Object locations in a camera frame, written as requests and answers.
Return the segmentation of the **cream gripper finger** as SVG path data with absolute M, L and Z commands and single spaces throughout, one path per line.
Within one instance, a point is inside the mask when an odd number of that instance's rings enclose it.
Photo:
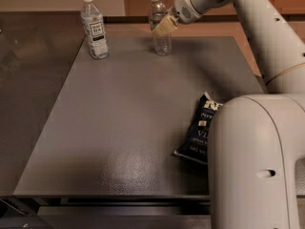
M 167 14 L 162 20 L 154 27 L 152 34 L 156 37 L 161 37 L 177 29 L 177 21 L 173 15 Z

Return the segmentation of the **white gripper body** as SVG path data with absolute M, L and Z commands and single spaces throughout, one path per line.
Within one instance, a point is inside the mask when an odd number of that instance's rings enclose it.
M 201 17 L 191 0 L 174 0 L 172 11 L 176 20 L 182 24 L 191 24 Z

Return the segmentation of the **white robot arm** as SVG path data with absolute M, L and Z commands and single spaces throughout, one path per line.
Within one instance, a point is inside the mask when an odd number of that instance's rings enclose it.
M 174 0 L 162 35 L 232 3 L 265 94 L 224 104 L 209 131 L 212 229 L 299 229 L 295 165 L 305 157 L 305 44 L 269 0 Z

